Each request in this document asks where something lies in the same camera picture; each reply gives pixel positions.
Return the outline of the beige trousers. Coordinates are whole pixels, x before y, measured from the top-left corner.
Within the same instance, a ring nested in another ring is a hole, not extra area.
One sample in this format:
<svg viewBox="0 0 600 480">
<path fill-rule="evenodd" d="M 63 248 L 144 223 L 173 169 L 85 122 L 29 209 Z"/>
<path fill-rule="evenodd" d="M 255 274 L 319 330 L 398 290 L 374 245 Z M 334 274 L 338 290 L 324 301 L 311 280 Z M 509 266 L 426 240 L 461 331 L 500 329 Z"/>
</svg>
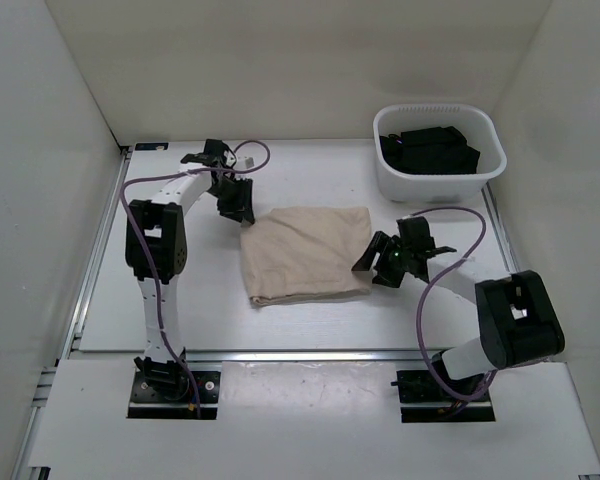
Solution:
<svg viewBox="0 0 600 480">
<path fill-rule="evenodd" d="M 355 273 L 372 238 L 366 207 L 275 208 L 240 235 L 241 270 L 255 307 L 344 299 L 371 292 Z"/>
</svg>

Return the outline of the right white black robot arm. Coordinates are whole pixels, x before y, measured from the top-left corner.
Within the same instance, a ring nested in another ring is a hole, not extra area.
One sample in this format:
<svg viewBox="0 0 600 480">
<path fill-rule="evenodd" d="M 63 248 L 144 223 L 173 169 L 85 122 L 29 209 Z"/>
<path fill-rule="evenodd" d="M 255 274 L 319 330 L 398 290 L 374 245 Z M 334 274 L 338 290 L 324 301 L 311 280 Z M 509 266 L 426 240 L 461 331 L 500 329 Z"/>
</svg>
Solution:
<svg viewBox="0 0 600 480">
<path fill-rule="evenodd" d="M 397 234 L 376 232 L 355 272 L 371 271 L 376 285 L 400 287 L 410 275 L 425 288 L 416 306 L 416 338 L 428 370 L 429 387 L 440 399 L 469 402 L 482 397 L 494 375 L 564 351 L 565 335 L 541 276 L 532 270 L 503 273 L 439 246 L 427 220 L 398 220 Z M 440 287 L 471 302 L 477 312 L 476 338 L 435 355 L 424 342 L 423 313 L 430 292 Z"/>
</svg>

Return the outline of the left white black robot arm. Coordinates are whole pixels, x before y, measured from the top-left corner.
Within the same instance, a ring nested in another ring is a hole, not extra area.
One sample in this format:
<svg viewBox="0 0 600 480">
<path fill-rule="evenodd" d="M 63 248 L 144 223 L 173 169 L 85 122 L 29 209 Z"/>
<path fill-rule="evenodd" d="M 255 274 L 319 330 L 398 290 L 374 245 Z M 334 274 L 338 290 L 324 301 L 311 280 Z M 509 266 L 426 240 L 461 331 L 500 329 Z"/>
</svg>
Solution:
<svg viewBox="0 0 600 480">
<path fill-rule="evenodd" d="M 141 291 L 146 348 L 135 360 L 144 381 L 170 401 L 185 401 L 200 410 L 198 382 L 187 365 L 181 339 L 177 293 L 188 259 L 185 216 L 208 194 L 219 214 L 253 224 L 253 180 L 261 169 L 251 157 L 239 157 L 225 144 L 187 154 L 176 173 L 127 180 L 120 203 L 127 216 L 125 261 Z"/>
</svg>

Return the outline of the black folded trousers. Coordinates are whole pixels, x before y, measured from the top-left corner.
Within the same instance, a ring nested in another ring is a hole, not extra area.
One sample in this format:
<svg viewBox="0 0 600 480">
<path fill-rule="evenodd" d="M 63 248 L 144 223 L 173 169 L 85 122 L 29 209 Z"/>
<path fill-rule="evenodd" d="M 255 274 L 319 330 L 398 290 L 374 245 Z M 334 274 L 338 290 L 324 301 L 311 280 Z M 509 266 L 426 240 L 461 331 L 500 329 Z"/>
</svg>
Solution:
<svg viewBox="0 0 600 480">
<path fill-rule="evenodd" d="M 379 137 L 382 158 L 409 175 L 473 175 L 481 152 L 454 126 L 431 127 Z"/>
</svg>

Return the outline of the white plastic basket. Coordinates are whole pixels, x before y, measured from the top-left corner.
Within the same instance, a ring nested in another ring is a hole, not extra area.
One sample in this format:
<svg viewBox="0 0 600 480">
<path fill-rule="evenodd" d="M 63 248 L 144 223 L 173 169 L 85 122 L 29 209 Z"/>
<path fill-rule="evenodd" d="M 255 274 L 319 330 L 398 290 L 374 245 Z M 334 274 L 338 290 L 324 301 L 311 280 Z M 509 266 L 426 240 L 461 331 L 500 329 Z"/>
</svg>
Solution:
<svg viewBox="0 0 600 480">
<path fill-rule="evenodd" d="M 492 119 L 469 105 L 388 106 L 376 114 L 373 133 L 378 186 L 396 202 L 461 202 L 507 166 Z"/>
</svg>

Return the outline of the small black label sticker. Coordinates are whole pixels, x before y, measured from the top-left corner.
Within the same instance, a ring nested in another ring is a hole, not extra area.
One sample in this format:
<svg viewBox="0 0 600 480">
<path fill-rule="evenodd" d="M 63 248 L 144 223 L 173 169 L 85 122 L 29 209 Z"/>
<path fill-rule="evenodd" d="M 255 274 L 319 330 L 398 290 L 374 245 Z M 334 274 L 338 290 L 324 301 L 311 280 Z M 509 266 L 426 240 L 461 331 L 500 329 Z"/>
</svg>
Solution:
<svg viewBox="0 0 600 480">
<path fill-rule="evenodd" d="M 135 151 L 164 151 L 169 147 L 168 142 L 138 142 L 134 146 Z"/>
</svg>

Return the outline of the right aluminium rail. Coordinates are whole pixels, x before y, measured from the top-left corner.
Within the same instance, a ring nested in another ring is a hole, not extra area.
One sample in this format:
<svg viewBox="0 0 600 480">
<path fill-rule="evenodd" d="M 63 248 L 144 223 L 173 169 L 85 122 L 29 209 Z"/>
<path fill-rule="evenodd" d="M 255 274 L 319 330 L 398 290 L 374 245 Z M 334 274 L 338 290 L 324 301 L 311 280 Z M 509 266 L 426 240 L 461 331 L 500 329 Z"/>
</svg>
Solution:
<svg viewBox="0 0 600 480">
<path fill-rule="evenodd" d="M 505 267 L 509 272 L 519 271 L 520 265 L 503 218 L 499 213 L 496 197 L 491 189 L 491 185 L 487 183 L 481 192 Z"/>
</svg>

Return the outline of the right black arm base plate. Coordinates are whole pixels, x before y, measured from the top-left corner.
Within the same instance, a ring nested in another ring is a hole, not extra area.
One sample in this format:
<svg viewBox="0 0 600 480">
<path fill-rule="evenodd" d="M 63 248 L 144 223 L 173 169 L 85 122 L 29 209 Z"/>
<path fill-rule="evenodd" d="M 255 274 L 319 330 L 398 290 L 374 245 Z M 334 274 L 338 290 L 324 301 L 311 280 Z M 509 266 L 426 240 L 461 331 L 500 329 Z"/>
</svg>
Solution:
<svg viewBox="0 0 600 480">
<path fill-rule="evenodd" d="M 465 404 L 445 392 L 427 370 L 398 370 L 396 387 L 403 424 L 489 423 L 496 420 L 489 393 Z"/>
</svg>

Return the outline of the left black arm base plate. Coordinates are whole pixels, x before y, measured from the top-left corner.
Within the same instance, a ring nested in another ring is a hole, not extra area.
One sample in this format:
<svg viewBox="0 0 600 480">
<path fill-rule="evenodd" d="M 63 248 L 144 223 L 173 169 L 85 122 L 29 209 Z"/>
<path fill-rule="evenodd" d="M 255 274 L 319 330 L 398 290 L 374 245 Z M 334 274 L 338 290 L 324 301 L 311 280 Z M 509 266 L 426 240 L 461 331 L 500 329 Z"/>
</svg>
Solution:
<svg viewBox="0 0 600 480">
<path fill-rule="evenodd" d="M 211 370 L 193 371 L 200 394 L 200 408 L 190 407 L 193 388 L 189 378 L 184 376 L 185 386 L 175 393 L 156 390 L 145 380 L 144 374 L 134 375 L 127 417 L 148 420 L 215 420 L 221 387 L 221 372 Z"/>
</svg>

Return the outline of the front aluminium rail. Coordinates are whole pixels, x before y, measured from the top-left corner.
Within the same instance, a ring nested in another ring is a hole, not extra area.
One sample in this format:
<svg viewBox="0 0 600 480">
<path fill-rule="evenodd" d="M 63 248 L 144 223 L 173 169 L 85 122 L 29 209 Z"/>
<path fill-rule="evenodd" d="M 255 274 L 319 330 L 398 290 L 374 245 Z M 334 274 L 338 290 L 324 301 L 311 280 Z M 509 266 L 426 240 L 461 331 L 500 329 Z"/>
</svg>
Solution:
<svg viewBox="0 0 600 480">
<path fill-rule="evenodd" d="M 51 360 L 57 366 L 62 360 L 133 360 L 139 356 L 136 351 L 82 351 L 73 350 L 65 356 Z M 221 362 L 422 362 L 419 350 L 195 350 L 188 351 L 189 363 Z"/>
</svg>

